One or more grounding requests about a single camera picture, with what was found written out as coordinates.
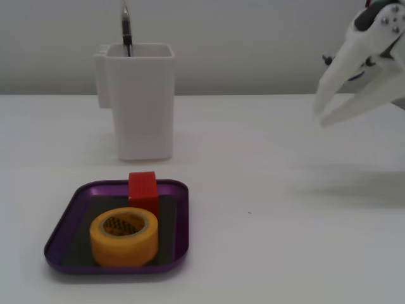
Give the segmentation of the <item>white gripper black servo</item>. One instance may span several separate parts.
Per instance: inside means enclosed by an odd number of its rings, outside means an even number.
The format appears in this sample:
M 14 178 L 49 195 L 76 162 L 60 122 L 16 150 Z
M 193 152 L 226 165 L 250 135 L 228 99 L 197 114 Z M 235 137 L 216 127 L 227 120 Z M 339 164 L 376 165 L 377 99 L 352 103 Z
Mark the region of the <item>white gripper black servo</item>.
M 325 115 L 327 104 L 366 67 L 381 72 L 357 94 Z M 369 2 L 347 29 L 345 41 L 319 80 L 313 113 L 323 127 L 350 120 L 404 98 L 404 3 Z

